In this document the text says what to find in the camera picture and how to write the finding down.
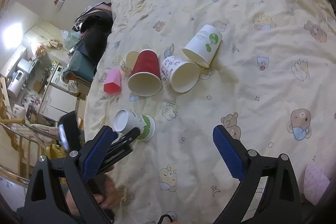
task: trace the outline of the bright light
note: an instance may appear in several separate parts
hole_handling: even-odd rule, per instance
[[[23,33],[21,23],[15,23],[9,26],[3,32],[3,40],[6,48],[18,47],[22,42]]]

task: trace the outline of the black cable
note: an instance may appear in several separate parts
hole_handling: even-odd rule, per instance
[[[162,215],[157,224],[161,224],[165,217],[168,217],[171,223],[174,222],[170,215]]]

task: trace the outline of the blue gripper pad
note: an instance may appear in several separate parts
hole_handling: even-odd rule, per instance
[[[112,142],[118,138],[118,133],[113,132],[113,129],[108,126],[102,127],[102,129],[98,134],[101,134],[100,139],[97,141],[96,145],[91,149],[88,156],[84,159],[83,162],[82,178],[85,183],[89,179],[95,177]]]
[[[232,177],[239,179],[239,181],[242,182],[245,177],[243,162],[229,140],[221,131],[220,126],[216,126],[213,129],[212,137],[213,142],[215,143]]]

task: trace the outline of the metal screw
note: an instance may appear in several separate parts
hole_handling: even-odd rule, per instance
[[[77,157],[78,156],[78,151],[74,150],[69,153],[71,158]]]
[[[249,150],[249,155],[251,157],[255,157],[257,155],[257,152],[255,150]]]
[[[39,157],[39,161],[42,162],[42,161],[45,161],[47,157],[45,155],[42,155]]]
[[[286,154],[281,154],[281,158],[282,158],[283,160],[288,160],[288,156],[287,156]]]

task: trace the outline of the bed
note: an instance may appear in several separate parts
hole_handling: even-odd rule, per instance
[[[86,140],[120,109],[150,115],[154,137],[109,173],[123,199],[116,223],[152,224],[169,213],[184,223],[213,223],[239,182],[212,141],[223,124],[247,149],[291,159],[299,189],[307,163],[330,178],[336,124],[336,23],[328,0],[113,0],[114,25],[97,67],[85,109]],[[103,92],[106,72],[127,52],[154,50],[159,61],[174,55],[205,25],[223,41],[210,68],[200,67],[187,93],[163,88],[140,97],[127,87]],[[263,192],[260,182],[245,219]]]

